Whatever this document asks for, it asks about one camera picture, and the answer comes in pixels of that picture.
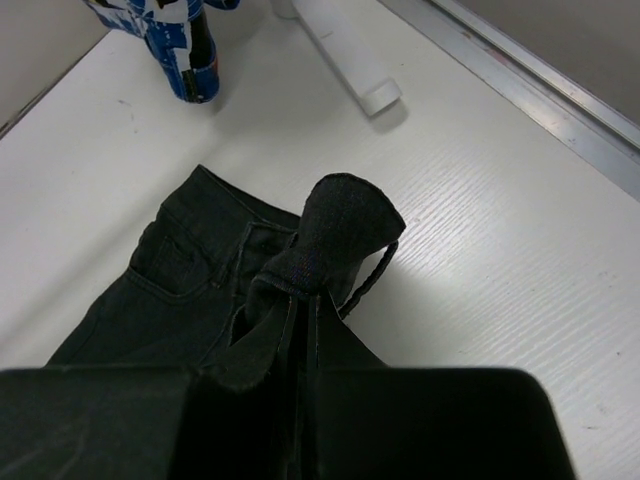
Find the blue patterned garment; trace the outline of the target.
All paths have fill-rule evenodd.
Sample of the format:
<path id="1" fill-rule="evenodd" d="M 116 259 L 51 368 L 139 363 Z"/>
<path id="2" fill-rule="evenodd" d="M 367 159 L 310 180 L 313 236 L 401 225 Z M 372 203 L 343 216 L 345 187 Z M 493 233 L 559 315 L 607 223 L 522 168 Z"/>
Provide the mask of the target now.
<path id="1" fill-rule="evenodd" d="M 177 98 L 202 104 L 218 94 L 216 45 L 205 8 L 231 11 L 237 1 L 107 0 L 85 5 L 107 28 L 144 41 Z"/>

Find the white clothes rack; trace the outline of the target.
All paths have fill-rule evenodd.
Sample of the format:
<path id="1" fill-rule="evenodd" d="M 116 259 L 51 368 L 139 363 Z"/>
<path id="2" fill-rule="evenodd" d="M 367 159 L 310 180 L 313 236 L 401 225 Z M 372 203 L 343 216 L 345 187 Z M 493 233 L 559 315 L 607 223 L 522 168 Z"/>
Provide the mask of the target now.
<path id="1" fill-rule="evenodd" d="M 298 21 L 363 112 L 372 117 L 402 92 L 335 1 L 273 1 L 274 13 Z"/>

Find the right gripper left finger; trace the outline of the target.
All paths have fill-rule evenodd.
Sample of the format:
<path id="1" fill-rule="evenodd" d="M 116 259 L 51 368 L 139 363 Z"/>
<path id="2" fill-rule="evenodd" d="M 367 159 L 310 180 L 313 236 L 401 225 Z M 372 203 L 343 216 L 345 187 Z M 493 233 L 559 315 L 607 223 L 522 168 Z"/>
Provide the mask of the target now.
<path id="1" fill-rule="evenodd" d="M 4 479 L 283 479 L 270 385 L 232 391 L 184 368 L 1 374 Z"/>

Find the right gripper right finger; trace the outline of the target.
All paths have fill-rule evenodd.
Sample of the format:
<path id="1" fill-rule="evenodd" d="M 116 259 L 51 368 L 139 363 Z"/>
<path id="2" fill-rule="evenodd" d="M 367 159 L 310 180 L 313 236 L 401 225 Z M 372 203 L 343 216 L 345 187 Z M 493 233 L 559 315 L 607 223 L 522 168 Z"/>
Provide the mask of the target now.
<path id="1" fill-rule="evenodd" d="M 390 367 L 318 299 L 308 317 L 311 479 L 571 479 L 551 402 L 510 368 Z"/>

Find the black trousers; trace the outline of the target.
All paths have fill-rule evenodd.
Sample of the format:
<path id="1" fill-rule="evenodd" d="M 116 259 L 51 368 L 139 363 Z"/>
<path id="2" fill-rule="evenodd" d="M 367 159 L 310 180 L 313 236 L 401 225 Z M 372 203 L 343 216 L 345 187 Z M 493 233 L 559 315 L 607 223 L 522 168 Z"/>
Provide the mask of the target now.
<path id="1" fill-rule="evenodd" d="M 324 296 L 348 315 L 404 228 L 387 196 L 351 174 L 322 178 L 294 215 L 198 167 L 50 364 L 190 367 L 173 476 L 282 475 L 304 400 L 309 310 Z"/>

